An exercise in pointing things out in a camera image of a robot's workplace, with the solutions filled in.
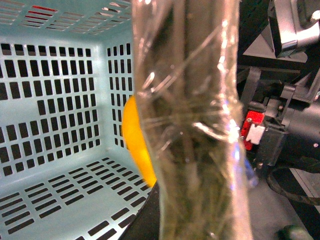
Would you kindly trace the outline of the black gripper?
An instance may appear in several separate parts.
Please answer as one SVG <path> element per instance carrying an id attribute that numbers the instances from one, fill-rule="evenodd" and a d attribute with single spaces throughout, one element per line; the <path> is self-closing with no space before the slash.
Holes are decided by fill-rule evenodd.
<path id="1" fill-rule="evenodd" d="M 255 167 L 319 173 L 319 1 L 240 2 L 238 90 Z"/>

